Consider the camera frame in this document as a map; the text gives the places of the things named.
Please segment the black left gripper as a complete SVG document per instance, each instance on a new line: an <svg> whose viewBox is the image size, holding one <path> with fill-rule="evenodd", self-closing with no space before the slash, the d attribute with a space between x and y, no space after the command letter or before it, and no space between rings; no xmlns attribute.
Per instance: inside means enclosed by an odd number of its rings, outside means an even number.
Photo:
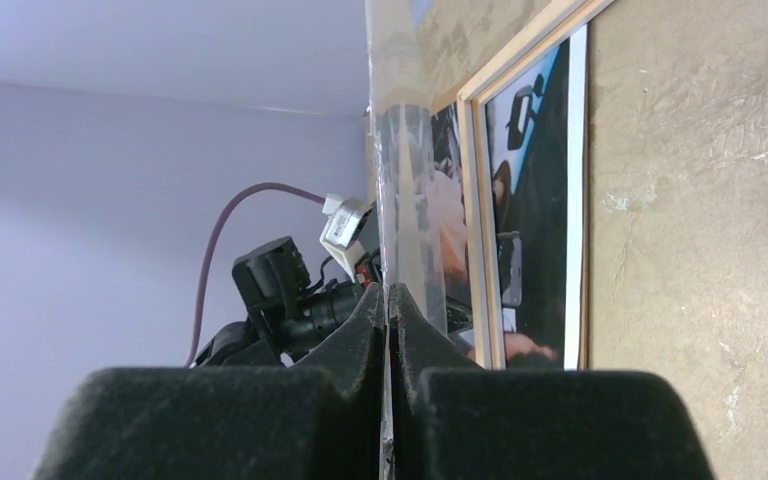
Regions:
<svg viewBox="0 0 768 480"><path fill-rule="evenodd" d="M232 277L248 329L233 361L292 361L324 350L362 303L366 288L349 280L310 283L294 241L282 237L238 258Z"/></svg>

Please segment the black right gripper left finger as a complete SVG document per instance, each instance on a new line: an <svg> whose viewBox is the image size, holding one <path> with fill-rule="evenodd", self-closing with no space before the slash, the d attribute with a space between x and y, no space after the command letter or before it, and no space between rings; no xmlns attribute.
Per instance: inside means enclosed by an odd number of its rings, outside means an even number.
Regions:
<svg viewBox="0 0 768 480"><path fill-rule="evenodd" d="M65 402L36 479L375 479L384 302L297 364L109 368Z"/></svg>

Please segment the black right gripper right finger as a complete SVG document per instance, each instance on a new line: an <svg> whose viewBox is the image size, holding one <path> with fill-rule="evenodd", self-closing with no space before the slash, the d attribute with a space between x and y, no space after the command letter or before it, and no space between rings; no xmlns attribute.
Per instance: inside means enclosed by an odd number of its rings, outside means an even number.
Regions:
<svg viewBox="0 0 768 480"><path fill-rule="evenodd" d="M640 371L487 370L389 289L399 479L710 479L689 413Z"/></svg>

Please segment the clear acrylic sheet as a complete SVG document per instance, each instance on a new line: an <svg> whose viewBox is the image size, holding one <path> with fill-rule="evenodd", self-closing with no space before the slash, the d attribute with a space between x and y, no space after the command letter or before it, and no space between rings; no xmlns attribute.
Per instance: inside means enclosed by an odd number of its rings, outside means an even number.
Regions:
<svg viewBox="0 0 768 480"><path fill-rule="evenodd" d="M376 160L383 282L403 285L446 334L439 230L432 224L431 95L407 1L365 4L370 113Z"/></svg>

